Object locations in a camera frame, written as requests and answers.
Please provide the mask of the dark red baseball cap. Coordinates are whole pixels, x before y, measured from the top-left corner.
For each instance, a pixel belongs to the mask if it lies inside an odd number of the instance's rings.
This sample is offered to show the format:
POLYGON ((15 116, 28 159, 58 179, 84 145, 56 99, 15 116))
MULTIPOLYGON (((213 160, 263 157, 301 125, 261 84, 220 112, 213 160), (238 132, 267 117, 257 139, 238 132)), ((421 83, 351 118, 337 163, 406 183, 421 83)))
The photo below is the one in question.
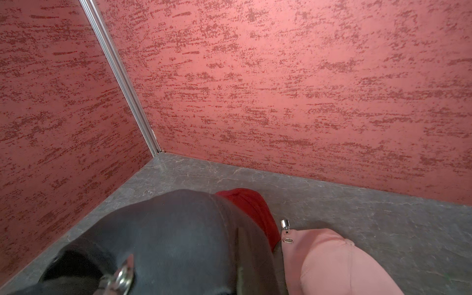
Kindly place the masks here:
POLYGON ((269 206, 262 195, 247 188, 217 192, 216 195, 230 201, 245 212, 265 233, 272 251, 280 242, 280 233, 269 206))

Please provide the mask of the grey baseball cap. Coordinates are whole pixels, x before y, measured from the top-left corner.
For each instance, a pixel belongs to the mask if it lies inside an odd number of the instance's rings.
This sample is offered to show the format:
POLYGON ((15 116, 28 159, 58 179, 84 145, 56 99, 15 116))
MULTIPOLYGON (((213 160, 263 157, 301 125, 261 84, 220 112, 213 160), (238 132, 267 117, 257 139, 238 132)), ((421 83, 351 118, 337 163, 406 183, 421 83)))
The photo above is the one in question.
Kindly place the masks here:
POLYGON ((23 295, 277 295, 263 230, 230 201, 187 189, 106 215, 23 295))

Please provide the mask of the pink baseball cap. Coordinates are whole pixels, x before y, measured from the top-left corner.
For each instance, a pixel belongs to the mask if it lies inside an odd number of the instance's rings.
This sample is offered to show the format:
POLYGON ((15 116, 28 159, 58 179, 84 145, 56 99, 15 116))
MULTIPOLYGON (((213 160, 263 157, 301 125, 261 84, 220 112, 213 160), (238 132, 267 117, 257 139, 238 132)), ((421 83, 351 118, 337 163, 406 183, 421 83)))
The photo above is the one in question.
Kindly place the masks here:
POLYGON ((297 231, 281 220, 281 250, 291 295, 400 295, 386 270, 331 229, 297 231))

